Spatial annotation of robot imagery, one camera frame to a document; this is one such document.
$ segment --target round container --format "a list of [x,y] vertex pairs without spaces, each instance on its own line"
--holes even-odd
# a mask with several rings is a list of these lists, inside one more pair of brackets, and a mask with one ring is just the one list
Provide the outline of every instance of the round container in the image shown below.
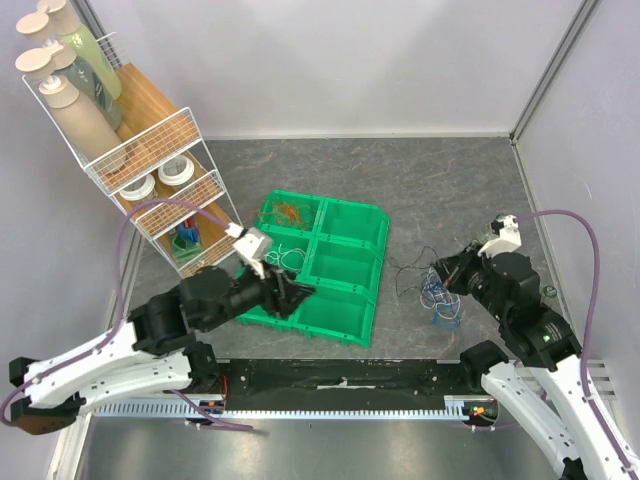
[[120,196],[125,200],[138,204],[156,198],[156,181],[153,175],[147,174],[143,178],[136,180],[128,187],[120,190]]
[[176,155],[158,169],[158,178],[177,192],[193,182],[195,171],[190,158]]

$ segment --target white wire rack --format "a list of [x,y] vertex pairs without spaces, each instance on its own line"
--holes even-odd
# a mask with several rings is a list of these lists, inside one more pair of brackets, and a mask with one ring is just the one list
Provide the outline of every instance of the white wire rack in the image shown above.
[[[98,40],[105,56],[116,70],[129,63],[126,52],[118,40],[116,33],[110,33]],[[235,220],[240,223],[235,205],[228,197],[226,186],[189,107],[182,108],[95,160],[89,160],[66,137],[50,114],[38,92],[38,83],[24,76],[22,80],[56,126],[80,167],[123,213],[126,213],[131,205],[120,201],[120,196],[116,195],[120,190],[153,172],[176,155],[202,144],[202,148],[198,148],[198,154],[206,156],[209,162],[205,163],[212,165],[213,169],[207,172],[202,163],[197,160],[195,152],[189,152],[190,158],[200,167],[196,169],[197,178],[171,198],[205,208],[222,195],[227,195],[232,212],[226,213],[233,214]],[[203,266],[215,265],[233,253],[233,238],[227,236],[220,238],[218,235],[217,241],[211,244],[204,243],[202,253],[191,261],[186,264],[176,262],[172,253],[164,246],[169,242],[165,241],[163,244],[165,239],[162,237],[191,215],[187,208],[164,204],[137,215],[133,220],[140,233],[183,277],[193,275]],[[202,238],[211,238],[211,235],[201,235]]]
[[[170,198],[193,203],[204,208],[224,195],[216,171],[200,177]],[[150,240],[157,240],[192,215],[189,209],[179,205],[158,205],[136,219],[136,225]]]
[[193,113],[185,107],[83,168],[111,196],[201,141]]

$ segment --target green plastic tray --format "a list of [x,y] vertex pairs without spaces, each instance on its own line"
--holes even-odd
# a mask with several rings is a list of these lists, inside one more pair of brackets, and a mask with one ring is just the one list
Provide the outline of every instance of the green plastic tray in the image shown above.
[[[269,213],[274,202],[304,206],[303,224],[278,223]],[[296,280],[316,293],[286,320],[256,307],[238,321],[369,347],[389,217],[374,205],[276,190],[265,198],[256,225],[273,239],[270,251],[306,251],[304,262],[291,254],[285,267],[300,269]]]
[[[324,198],[313,197],[311,195],[302,195],[300,193],[284,192],[282,190],[274,190],[267,195],[260,208],[260,214],[256,220],[256,227],[269,225],[273,227],[286,228],[290,230],[303,230],[307,232],[315,232],[320,224],[320,215],[324,207]],[[282,220],[281,216],[274,213],[278,210],[278,203],[287,203],[298,208],[300,215],[300,223],[302,225],[290,225]]]
[[389,217],[375,205],[328,199],[319,226],[326,238],[361,242],[384,253]]

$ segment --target wire shelf rack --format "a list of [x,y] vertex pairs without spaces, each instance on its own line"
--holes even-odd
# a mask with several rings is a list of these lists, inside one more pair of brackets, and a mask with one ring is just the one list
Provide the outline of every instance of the wire shelf rack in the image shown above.
[[113,195],[201,140],[189,107],[136,135],[84,167]]
[[[218,182],[216,173],[215,170],[207,173],[191,185],[172,195],[171,198],[193,203],[200,208],[206,207],[225,193]],[[193,212],[187,208],[179,205],[164,204],[158,205],[141,215],[136,220],[136,224],[145,236],[156,240],[191,215],[193,215]]]
[[[116,71],[121,69],[121,71],[118,72],[118,76],[123,82],[123,88],[125,86],[125,80],[129,82],[127,84],[129,88],[132,88],[132,90],[129,91],[129,98],[120,104],[120,106],[123,108],[123,113],[124,105],[127,106],[129,112],[133,109],[134,113],[132,115],[134,116],[131,117],[133,120],[136,118],[136,109],[147,108],[145,104],[147,100],[143,98],[145,95],[140,96],[136,89],[146,88],[147,90],[140,90],[145,92],[157,92],[157,89],[129,62],[127,53],[122,47],[117,33],[110,33],[98,39],[98,44],[113,68]],[[26,76],[23,76],[22,80],[51,122],[56,126],[60,136],[64,139],[80,167],[123,213],[130,211],[131,208],[133,208],[133,204],[123,201],[119,198],[119,195],[116,195],[120,190],[139,180],[144,175],[156,170],[176,155],[184,153],[196,163],[196,177],[198,178],[181,191],[171,195],[171,198],[193,203],[200,208],[213,209],[212,211],[217,211],[220,215],[224,211],[213,204],[213,202],[222,195],[226,195],[232,212],[224,212],[224,215],[233,213],[236,221],[241,224],[238,211],[229,197],[226,186],[218,173],[216,163],[202,138],[193,112],[189,107],[175,111],[171,103],[164,99],[165,103],[162,104],[163,111],[167,113],[175,111],[175,113],[171,113],[149,128],[146,127],[151,122],[144,125],[138,123],[139,127],[137,131],[140,133],[135,136],[133,136],[134,132],[131,130],[131,125],[126,125],[128,127],[127,134],[125,134],[124,131],[121,133],[116,131],[116,133],[121,136],[120,138],[126,141],[96,159],[88,159],[82,151],[67,138],[60,125],[58,125],[51,115],[49,108],[45,105],[44,99],[39,93],[39,82],[29,80]],[[154,95],[162,96],[159,92],[154,93]],[[200,155],[206,155],[208,160],[206,162],[207,165],[210,164],[213,166],[208,172],[202,167],[202,164],[197,161],[196,156],[194,156],[195,150],[188,152],[192,147],[199,144],[202,145],[202,148],[198,148],[197,151]],[[169,194],[169,191],[165,189],[162,193]],[[207,229],[205,232],[207,233],[206,237],[208,238],[205,245],[210,246],[188,263],[178,264],[172,253],[167,249],[168,245],[164,245],[164,243],[167,243],[164,236],[191,215],[193,215],[193,213],[189,212],[186,208],[164,204],[156,206],[132,219],[132,222],[140,233],[151,242],[160,254],[183,277],[193,275],[203,266],[215,265],[233,253],[233,238],[222,236],[224,235],[222,230],[211,230],[211,228],[217,227],[205,227]]]
[[98,45],[102,48],[105,57],[114,69],[118,69],[129,63],[127,52],[120,44],[117,32],[111,32],[98,39]]
[[196,258],[180,268],[180,275],[185,278],[190,277],[202,267],[220,263],[233,253],[233,243],[235,240],[235,238],[230,236],[218,240]]

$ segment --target gray floor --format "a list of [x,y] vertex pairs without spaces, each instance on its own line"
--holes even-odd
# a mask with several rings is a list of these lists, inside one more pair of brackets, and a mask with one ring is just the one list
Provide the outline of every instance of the gray floor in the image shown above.
[[[232,321],[202,335],[218,357],[457,359],[460,352],[482,340],[500,344],[496,322],[473,300],[463,299],[462,325],[451,332],[431,323],[432,314],[422,308],[417,292],[397,298],[396,269],[389,261],[409,264],[424,245],[434,247],[441,256],[451,255],[496,214],[530,211],[507,139],[263,140],[208,145],[245,224],[255,222],[252,212],[274,189],[376,204],[391,219],[371,348],[345,347]],[[532,257],[543,285],[550,284],[534,224],[522,225],[521,232],[520,251]],[[423,264],[431,259],[425,255]],[[158,253],[145,249],[131,306],[178,281]],[[418,281],[417,273],[403,273],[400,288]]]

